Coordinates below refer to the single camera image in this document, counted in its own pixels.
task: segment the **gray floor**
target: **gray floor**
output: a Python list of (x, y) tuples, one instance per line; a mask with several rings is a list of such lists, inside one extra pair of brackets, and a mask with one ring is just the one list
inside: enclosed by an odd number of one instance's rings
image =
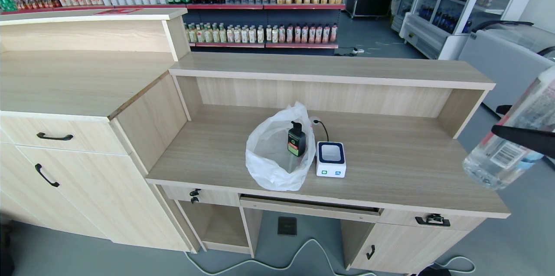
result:
[[(342, 15), (339, 34), (341, 46), (362, 45), (376, 56), (395, 58), (423, 58), (418, 51), (389, 30), (387, 21), (369, 19), (351, 20)], [(460, 143), (470, 151), (497, 119), (480, 107), (459, 137)], [(489, 219), (451, 248), (439, 262), (454, 255), (471, 258), (477, 266), (476, 276), (543, 276), (555, 270), (555, 172), (544, 162), (500, 191), (501, 198), (511, 209), (506, 220)], [(298, 218), (298, 236), (277, 235), (280, 214), (265, 212), (262, 219), (257, 259), (272, 266), (287, 265), (296, 250), (308, 238), (320, 240), (330, 257), (333, 270), (341, 274), (361, 271), (343, 270), (343, 249), (339, 221), (318, 217)], [(26, 224), (16, 224), (12, 235), (12, 254), (16, 261), (14, 276), (200, 276), (184, 253), (156, 250), (136, 246), (113, 244), (107, 240), (84, 237)], [(211, 272), (217, 272), (248, 256), (210, 250), (191, 255), (193, 260)], [(454, 262), (454, 268), (468, 268), (463, 262)], [(376, 273), (386, 276), (387, 273)], [(332, 276), (325, 256), (316, 244), (308, 244), (288, 271), (269, 270), (248, 263), (222, 274), (234, 275), (319, 275)]]

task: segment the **drawer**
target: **drawer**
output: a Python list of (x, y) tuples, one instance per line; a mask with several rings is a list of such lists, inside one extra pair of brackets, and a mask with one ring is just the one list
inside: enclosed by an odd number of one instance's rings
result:
[(239, 194), (229, 191), (214, 191), (212, 189), (195, 189), (189, 187), (163, 185), (164, 191), (169, 199), (180, 201), (191, 201), (193, 197), (200, 203), (210, 203), (219, 205), (239, 206)]
[(18, 145), (127, 154), (109, 122), (2, 116), (2, 130)]
[(385, 209), (378, 223), (470, 231), (486, 219), (486, 217), (465, 217), (460, 215), (440, 214), (440, 216), (444, 218), (443, 222), (430, 221), (426, 223), (426, 219), (430, 215), (432, 214), (426, 212)]
[(241, 206), (251, 209), (278, 211), (294, 214), (331, 217), (374, 223), (380, 217), (380, 209), (375, 207), (351, 207), (341, 204), (317, 203), (313, 201), (276, 199), (244, 195)]

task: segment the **plastic bag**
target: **plastic bag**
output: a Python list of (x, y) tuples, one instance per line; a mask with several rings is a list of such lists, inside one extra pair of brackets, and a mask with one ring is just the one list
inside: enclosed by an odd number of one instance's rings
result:
[[(301, 157), (287, 150), (291, 121), (303, 124), (307, 148)], [(300, 102), (267, 118), (246, 141), (245, 162), (258, 185), (270, 191), (297, 191), (303, 185), (316, 155), (316, 142), (307, 108)]]

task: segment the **black drawer handle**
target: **black drawer handle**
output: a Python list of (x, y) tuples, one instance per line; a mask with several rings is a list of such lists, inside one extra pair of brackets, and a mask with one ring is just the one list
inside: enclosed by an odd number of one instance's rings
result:
[(372, 258), (372, 256), (374, 255), (374, 252), (376, 252), (376, 247), (374, 245), (372, 245), (372, 247), (370, 247), (370, 248), (372, 248), (372, 252), (366, 253), (366, 258), (368, 260), (370, 260), (370, 258)]
[(50, 139), (50, 140), (70, 140), (71, 138), (73, 138), (73, 135), (68, 134), (63, 137), (47, 137), (46, 134), (44, 134), (43, 132), (38, 132), (36, 134), (36, 137), (39, 137), (40, 139)]
[(42, 172), (40, 171), (40, 169), (42, 169), (42, 165), (40, 165), (39, 163), (35, 164), (35, 169), (36, 171), (40, 174), (40, 176), (42, 176), (42, 178), (44, 178), (50, 185), (54, 186), (54, 187), (58, 187), (60, 185), (60, 183), (58, 183), (57, 181), (52, 183), (51, 181), (49, 181), (46, 176), (44, 176), (42, 174)]
[(422, 217), (415, 217), (416, 222), (420, 225), (430, 225), (430, 226), (443, 226), (443, 227), (450, 227), (451, 223), (448, 219), (441, 216), (441, 214), (432, 213), (426, 216), (426, 220), (422, 219)]

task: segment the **cabinet door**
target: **cabinet door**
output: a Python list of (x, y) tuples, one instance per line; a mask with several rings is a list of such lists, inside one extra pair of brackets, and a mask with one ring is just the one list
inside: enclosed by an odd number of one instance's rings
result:
[(353, 262), (354, 268), (414, 273), (431, 264), (468, 232), (377, 223)]
[(129, 156), (20, 150), (113, 242), (189, 251)]
[(34, 164), (29, 162), (15, 145), (0, 143), (0, 153), (2, 192), (38, 221), (26, 214), (14, 214), (14, 217), (18, 215), (23, 221), (31, 219), (32, 221), (27, 221), (29, 224), (105, 238), (98, 228), (62, 195), (59, 187), (53, 187), (39, 175)]

